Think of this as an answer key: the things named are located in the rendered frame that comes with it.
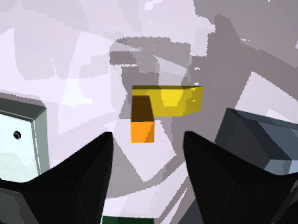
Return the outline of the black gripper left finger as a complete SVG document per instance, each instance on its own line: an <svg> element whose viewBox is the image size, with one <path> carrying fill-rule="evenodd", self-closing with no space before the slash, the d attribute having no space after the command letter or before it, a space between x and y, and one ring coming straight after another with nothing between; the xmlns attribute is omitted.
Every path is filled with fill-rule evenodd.
<svg viewBox="0 0 298 224"><path fill-rule="evenodd" d="M105 131L27 183L0 180L3 224L100 224L113 165Z"/></svg>

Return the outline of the green tray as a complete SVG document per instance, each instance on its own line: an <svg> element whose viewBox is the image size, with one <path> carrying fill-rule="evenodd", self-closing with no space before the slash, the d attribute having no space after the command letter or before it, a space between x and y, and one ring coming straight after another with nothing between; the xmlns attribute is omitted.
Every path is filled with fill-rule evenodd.
<svg viewBox="0 0 298 224"><path fill-rule="evenodd" d="M102 216L101 224L154 224L154 218L128 218Z"/></svg>

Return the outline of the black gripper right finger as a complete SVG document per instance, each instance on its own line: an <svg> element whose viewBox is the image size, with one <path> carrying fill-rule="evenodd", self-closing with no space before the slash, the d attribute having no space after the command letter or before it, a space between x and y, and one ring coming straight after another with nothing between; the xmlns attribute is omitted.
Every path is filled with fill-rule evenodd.
<svg viewBox="0 0 298 224"><path fill-rule="evenodd" d="M194 131L184 153L204 224L277 224L298 202L298 172L275 176Z"/></svg>

